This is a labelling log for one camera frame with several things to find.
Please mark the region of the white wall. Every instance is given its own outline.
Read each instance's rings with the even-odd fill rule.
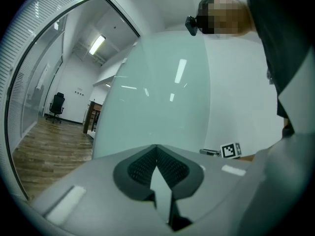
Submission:
[[[99,65],[94,64],[91,57],[86,56],[85,60],[81,61],[75,54],[70,56],[68,63],[59,69],[56,75],[58,77],[55,80],[60,78],[60,81],[57,88],[54,88],[55,92],[51,92],[52,97],[57,92],[64,94],[64,110],[63,114],[59,115],[61,118],[83,122],[84,113],[93,91],[93,83],[98,75]]]
[[[93,88],[90,96],[90,101],[94,101],[97,104],[103,105],[104,100],[109,92],[109,87],[105,85],[99,85]]]
[[[263,46],[240,38],[204,36],[210,69],[210,115],[205,148],[240,142],[244,156],[282,136],[277,94],[266,78]]]
[[[188,31],[185,24],[173,25],[173,26],[165,29],[165,31],[177,31],[177,30]],[[212,35],[211,38],[217,39],[217,37],[215,35]],[[262,44],[260,38],[258,37],[258,34],[255,32],[249,32],[246,35],[238,37],[238,38],[253,41],[253,42],[256,42],[258,44]]]
[[[46,99],[45,106],[44,106],[44,113],[45,114],[49,114],[50,103],[53,102],[54,95],[57,93],[57,87],[58,87],[58,84],[60,82],[60,79],[61,79],[61,76],[63,74],[65,67],[66,67],[66,63],[63,62],[61,64],[61,66],[59,67],[59,70],[57,71],[57,73],[53,79],[52,84],[50,85],[50,88],[49,88],[49,91],[47,94],[47,99]]]
[[[164,20],[151,0],[112,0],[135,25],[140,35],[165,29]]]
[[[131,47],[132,46],[125,48],[124,50],[110,58],[104,65],[102,65],[100,69],[101,72],[97,80],[94,82],[94,86],[103,84],[104,80],[114,76],[117,73],[123,59],[128,55],[129,51],[131,50]]]

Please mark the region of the glass door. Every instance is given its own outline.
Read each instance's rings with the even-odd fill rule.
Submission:
[[[54,70],[51,72],[51,74],[49,76],[47,76],[47,79],[45,81],[46,87],[44,89],[44,92],[43,92],[43,95],[42,95],[42,98],[41,98],[40,104],[39,104],[39,111],[38,111],[39,116],[44,116],[44,114],[45,114],[44,108],[45,108],[45,104],[46,104],[46,100],[47,100],[47,95],[48,95],[50,86],[54,81],[55,75],[57,74],[59,67],[61,66],[62,63],[63,63],[63,58],[61,56],[59,61],[55,65]]]

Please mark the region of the glass wall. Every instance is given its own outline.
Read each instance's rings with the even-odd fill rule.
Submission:
[[[178,31],[142,37],[105,99],[93,157],[148,144],[199,152],[209,108],[210,72],[202,36]]]
[[[45,107],[45,103],[47,100],[47,94],[49,91],[49,88],[55,78],[56,73],[59,70],[59,67],[61,66],[61,64],[63,63],[63,58],[60,57],[60,59],[58,60],[57,64],[55,65],[55,67],[53,68],[53,70],[50,72],[49,75],[46,76],[44,82],[43,82],[43,86],[44,86],[44,90],[43,90],[43,94],[41,96],[41,100],[39,103],[39,108],[38,108],[38,116],[44,116],[44,107]]]
[[[24,61],[33,60],[35,64],[23,108],[22,134],[26,133],[36,123],[38,111],[42,112],[40,108],[41,99],[47,95],[47,87],[50,85],[48,80],[51,78],[63,53],[64,23],[65,18],[62,18],[51,25],[32,46],[28,57]]]

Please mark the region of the black mesh panel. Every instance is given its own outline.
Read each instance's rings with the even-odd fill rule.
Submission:
[[[187,165],[162,150],[157,153],[157,167],[170,188],[173,188],[189,174]]]
[[[152,174],[155,168],[156,150],[153,149],[131,163],[128,167],[128,174],[134,181],[146,187],[150,187]]]

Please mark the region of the office chair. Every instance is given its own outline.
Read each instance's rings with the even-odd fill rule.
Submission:
[[[55,119],[57,119],[59,121],[59,123],[61,123],[61,120],[59,118],[58,115],[61,115],[63,113],[63,103],[64,103],[64,97],[63,97],[63,93],[58,92],[55,96],[54,96],[54,101],[53,103],[50,103],[50,107],[49,107],[49,111],[54,113],[54,116],[49,115],[49,117],[46,118],[52,118],[53,119],[53,123],[55,121]]]

